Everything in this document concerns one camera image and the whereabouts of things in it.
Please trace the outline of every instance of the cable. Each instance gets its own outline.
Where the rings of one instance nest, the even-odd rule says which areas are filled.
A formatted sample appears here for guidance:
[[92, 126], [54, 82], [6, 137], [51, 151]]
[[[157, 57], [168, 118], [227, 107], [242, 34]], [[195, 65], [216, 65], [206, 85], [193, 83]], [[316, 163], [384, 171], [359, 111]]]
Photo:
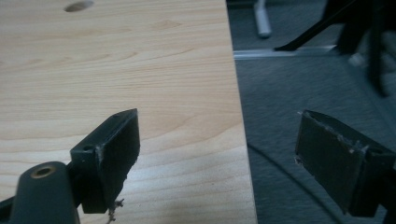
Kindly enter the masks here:
[[283, 168], [279, 163], [273, 160], [271, 157], [266, 155], [264, 152], [259, 150], [257, 147], [254, 147], [250, 143], [247, 143], [247, 147], [255, 151], [260, 156], [264, 157], [267, 161], [269, 161], [276, 169], [278, 169], [283, 175], [285, 175], [289, 180], [291, 180], [295, 185], [297, 185], [300, 189], [302, 189], [315, 203], [317, 203], [320, 208], [337, 224], [343, 224], [343, 222], [306, 186], [304, 186], [300, 181], [298, 181], [292, 174], [290, 174], [285, 168]]

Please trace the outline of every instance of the gray carpet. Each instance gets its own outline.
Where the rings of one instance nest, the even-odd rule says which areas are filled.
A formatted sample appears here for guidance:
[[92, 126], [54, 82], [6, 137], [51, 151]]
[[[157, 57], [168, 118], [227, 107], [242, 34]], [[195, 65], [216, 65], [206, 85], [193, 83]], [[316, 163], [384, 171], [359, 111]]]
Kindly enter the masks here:
[[[256, 35], [251, 8], [230, 8], [234, 49], [273, 48], [286, 44], [321, 15], [324, 0], [269, 0], [273, 27], [269, 39]], [[333, 44], [340, 26], [317, 36], [308, 45]], [[382, 101], [363, 87], [361, 68], [345, 57], [265, 58], [236, 61], [244, 113], [248, 155], [259, 223], [382, 223], [375, 218], [344, 215], [321, 185], [294, 162], [300, 125], [299, 111], [314, 110], [340, 119], [391, 149], [396, 148], [396, 119], [378, 105], [396, 102], [396, 74], [385, 76], [394, 92]]]

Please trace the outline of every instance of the table surface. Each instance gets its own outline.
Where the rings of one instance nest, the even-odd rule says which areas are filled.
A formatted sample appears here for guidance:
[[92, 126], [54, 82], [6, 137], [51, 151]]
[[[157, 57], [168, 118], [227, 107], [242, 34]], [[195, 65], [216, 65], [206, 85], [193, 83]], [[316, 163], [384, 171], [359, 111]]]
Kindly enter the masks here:
[[[117, 223], [256, 223], [223, 0], [0, 1], [0, 200], [137, 108]], [[84, 215], [82, 223], [106, 223]]]

